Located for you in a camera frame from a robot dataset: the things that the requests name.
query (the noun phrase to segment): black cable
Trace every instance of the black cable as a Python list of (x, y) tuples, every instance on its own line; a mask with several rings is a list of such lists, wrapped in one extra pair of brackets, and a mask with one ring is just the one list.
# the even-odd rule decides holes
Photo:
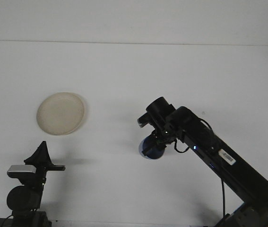
[(204, 122), (204, 123), (206, 124), (206, 126), (207, 126), (212, 132), (214, 132), (213, 129), (211, 128), (211, 126), (209, 125), (209, 123), (207, 123), (207, 121), (205, 121), (205, 120), (202, 119), (202, 118), (199, 118), (199, 120), (202, 121), (202, 122)]
[(188, 151), (190, 149), (190, 147), (187, 147), (184, 151), (179, 151), (177, 149), (177, 140), (174, 140), (174, 142), (175, 142), (174, 148), (178, 153), (184, 153), (184, 152), (186, 152), (186, 151)]
[(223, 218), (225, 217), (225, 189), (224, 189), (224, 181), (221, 178), (222, 183), (222, 196), (223, 196)]
[[(202, 118), (199, 118), (200, 121), (204, 122), (205, 125), (211, 130), (211, 139), (213, 141), (213, 137), (214, 137), (214, 131), (212, 129), (212, 127), (210, 126), (209, 123), (207, 123), (207, 121), (203, 120)], [(225, 188), (224, 188), (224, 181), (223, 179), (221, 178), (221, 184), (222, 184), (222, 197), (223, 197), (223, 218), (225, 217)]]
[(10, 218), (12, 215), (10, 215), (10, 216), (7, 216), (4, 220), (3, 220), (3, 222), (2, 222), (2, 224), (1, 224), (1, 226), (0, 227), (3, 227), (3, 224), (5, 224), (5, 222), (8, 220), (8, 218)]

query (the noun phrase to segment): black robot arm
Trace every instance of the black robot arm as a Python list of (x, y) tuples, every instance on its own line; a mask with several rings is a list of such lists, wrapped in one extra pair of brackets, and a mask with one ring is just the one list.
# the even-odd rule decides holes
[(217, 137), (211, 127), (186, 107), (175, 109), (161, 97), (147, 107), (138, 119), (141, 127), (151, 124), (141, 154), (152, 158), (176, 139), (186, 143), (243, 201), (233, 214), (227, 214), (216, 227), (267, 227), (268, 181)]

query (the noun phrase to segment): sticker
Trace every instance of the sticker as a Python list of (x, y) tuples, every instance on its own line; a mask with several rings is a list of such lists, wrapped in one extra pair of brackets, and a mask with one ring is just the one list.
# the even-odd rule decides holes
[(233, 165), (236, 162), (236, 160), (223, 149), (219, 150), (219, 155), (230, 165)]

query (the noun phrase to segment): white plate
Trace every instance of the white plate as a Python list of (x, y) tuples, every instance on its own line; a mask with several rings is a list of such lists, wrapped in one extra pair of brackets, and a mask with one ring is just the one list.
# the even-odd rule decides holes
[(59, 92), (45, 99), (37, 111), (39, 127), (51, 135), (66, 135), (78, 128), (84, 116), (81, 99), (69, 92)]

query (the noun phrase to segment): white wall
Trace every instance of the white wall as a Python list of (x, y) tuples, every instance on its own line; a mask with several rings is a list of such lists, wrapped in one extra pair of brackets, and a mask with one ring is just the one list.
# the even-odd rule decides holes
[(268, 45), (268, 1), (0, 0), (0, 40)]

